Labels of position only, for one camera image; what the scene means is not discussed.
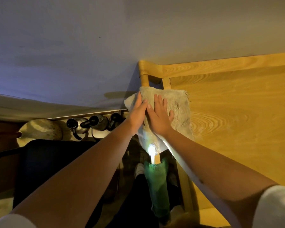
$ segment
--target white sleeve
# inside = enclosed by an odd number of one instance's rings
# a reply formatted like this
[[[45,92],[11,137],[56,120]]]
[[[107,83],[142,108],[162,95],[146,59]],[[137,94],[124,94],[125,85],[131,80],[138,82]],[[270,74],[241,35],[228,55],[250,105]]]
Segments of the white sleeve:
[[[8,214],[0,218],[0,228],[37,228],[30,220],[19,214]]]
[[[261,196],[252,228],[285,228],[285,186],[273,186]]]

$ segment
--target person's right hand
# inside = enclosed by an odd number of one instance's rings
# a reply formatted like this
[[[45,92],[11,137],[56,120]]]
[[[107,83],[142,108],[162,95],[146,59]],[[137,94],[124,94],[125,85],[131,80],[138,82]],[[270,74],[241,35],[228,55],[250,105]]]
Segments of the person's right hand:
[[[167,105],[167,99],[162,99],[162,96],[157,96],[157,94],[154,94],[154,110],[150,104],[147,105],[147,111],[151,121],[151,129],[154,133],[164,138],[171,131],[171,122],[174,119],[174,112],[172,110],[169,112],[168,116]]]

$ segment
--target black chair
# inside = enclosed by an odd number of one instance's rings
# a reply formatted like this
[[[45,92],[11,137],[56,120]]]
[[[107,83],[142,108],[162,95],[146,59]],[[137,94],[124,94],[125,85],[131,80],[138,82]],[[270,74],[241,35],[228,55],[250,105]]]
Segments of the black chair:
[[[96,142],[33,140],[26,146],[0,152],[0,158],[20,154],[13,208],[59,170],[67,166]],[[86,227],[93,227],[102,211],[102,199],[91,214]]]

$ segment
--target hand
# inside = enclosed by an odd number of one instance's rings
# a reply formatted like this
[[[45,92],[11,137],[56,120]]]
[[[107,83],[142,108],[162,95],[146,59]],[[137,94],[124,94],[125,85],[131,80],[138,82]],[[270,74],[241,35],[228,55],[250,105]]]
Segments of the hand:
[[[132,135],[135,135],[137,133],[138,129],[145,119],[147,104],[147,99],[142,102],[142,96],[140,92],[138,92],[136,103],[126,120],[130,124]]]
[[[151,121],[151,129],[154,133],[166,137],[172,129],[171,122],[174,119],[174,112],[171,110],[169,116],[167,114],[168,100],[162,99],[162,96],[154,94],[154,109],[148,104],[147,111]]]

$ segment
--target green cloth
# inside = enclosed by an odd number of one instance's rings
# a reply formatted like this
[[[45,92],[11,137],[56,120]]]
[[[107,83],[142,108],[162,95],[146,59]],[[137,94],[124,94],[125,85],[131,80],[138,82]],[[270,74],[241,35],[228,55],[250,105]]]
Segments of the green cloth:
[[[168,163],[165,159],[160,164],[149,164],[145,161],[145,177],[148,182],[152,211],[162,220],[170,219],[170,203],[167,190]]]

